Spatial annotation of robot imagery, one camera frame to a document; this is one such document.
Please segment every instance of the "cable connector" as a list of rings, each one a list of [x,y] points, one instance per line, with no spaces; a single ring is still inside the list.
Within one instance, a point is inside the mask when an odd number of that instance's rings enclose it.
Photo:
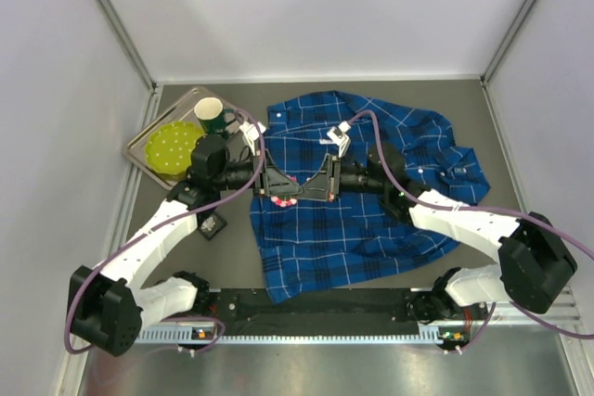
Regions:
[[[351,145],[351,138],[346,134],[349,130],[351,130],[351,126],[347,121],[343,121],[338,127],[332,127],[326,133],[332,143],[338,146],[338,158],[342,158]]]
[[[258,127],[260,127],[260,132],[263,134],[266,131],[265,126],[258,122]],[[256,156],[256,141],[258,141],[258,129],[256,126],[250,122],[245,121],[243,124],[239,126],[239,129],[243,133],[242,139],[243,144],[250,148],[250,152],[254,157]]]

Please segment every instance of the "mug handle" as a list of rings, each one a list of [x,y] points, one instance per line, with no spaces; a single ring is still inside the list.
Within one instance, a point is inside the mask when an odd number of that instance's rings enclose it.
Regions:
[[[234,112],[235,112],[234,109],[223,109],[223,114],[224,115],[227,114],[227,113],[231,113],[233,115],[233,119],[231,121],[225,121],[226,127],[236,121]]]

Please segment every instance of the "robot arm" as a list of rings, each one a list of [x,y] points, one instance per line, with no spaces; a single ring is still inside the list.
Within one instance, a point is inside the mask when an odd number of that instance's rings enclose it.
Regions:
[[[249,181],[256,165],[254,156],[259,153],[255,141],[258,133],[250,124],[242,124],[241,130],[252,159],[228,161],[225,142],[219,136],[199,140],[187,178],[174,187],[155,215],[135,234],[148,236],[106,265],[84,293],[71,326],[72,334],[117,356],[132,346],[142,328],[176,313],[204,313],[209,284],[195,275],[181,272],[155,287],[142,286],[174,246],[204,224],[209,214],[179,218],[154,233],[151,228],[214,203],[220,199],[220,191],[239,189]],[[348,125],[330,130],[329,138],[339,146],[339,155],[328,154],[320,171],[305,185],[298,185],[279,170],[266,151],[264,169],[252,186],[254,195],[333,201],[341,192],[377,194],[381,207],[397,222],[449,236],[495,262],[478,269],[450,270],[436,281],[427,304],[447,310],[482,301],[512,300],[535,313],[548,310],[576,270],[574,259],[557,236],[512,217],[457,211],[466,204],[407,178],[402,155],[391,145],[382,145],[387,167],[410,194],[422,202],[453,210],[437,211],[415,204],[387,179],[377,148],[369,151],[366,167],[341,162],[349,146],[347,131]],[[90,272],[82,266],[72,276],[69,307]]]

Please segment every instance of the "perforated plate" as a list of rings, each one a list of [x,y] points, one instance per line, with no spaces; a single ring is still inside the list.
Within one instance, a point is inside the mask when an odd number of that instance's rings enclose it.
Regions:
[[[136,343],[150,344],[206,344],[210,340],[192,339],[192,330],[212,328],[209,324],[194,326],[155,325],[144,329],[138,335]],[[418,335],[393,336],[223,336],[218,343],[226,345],[369,345],[369,344],[405,344],[433,345],[441,344],[437,326],[419,326]]]

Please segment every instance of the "metal tray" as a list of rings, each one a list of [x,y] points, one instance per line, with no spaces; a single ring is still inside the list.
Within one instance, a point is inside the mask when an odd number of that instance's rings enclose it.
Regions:
[[[171,107],[165,110],[155,121],[149,124],[132,141],[130,141],[124,148],[123,154],[126,156],[126,158],[138,166],[142,172],[162,185],[165,189],[171,190],[177,182],[165,177],[164,175],[156,173],[147,165],[145,161],[145,145],[147,144],[150,136],[154,134],[157,129],[169,122],[187,121],[200,126],[200,122],[194,114],[194,106],[198,101],[208,96],[218,97],[221,102],[223,102],[223,106],[226,109],[236,108],[219,95],[211,92],[208,88],[200,86],[194,87],[181,96],[177,101],[175,101]],[[237,122],[233,122],[226,127],[226,130],[229,132],[229,139],[232,139],[239,130],[239,124]]]

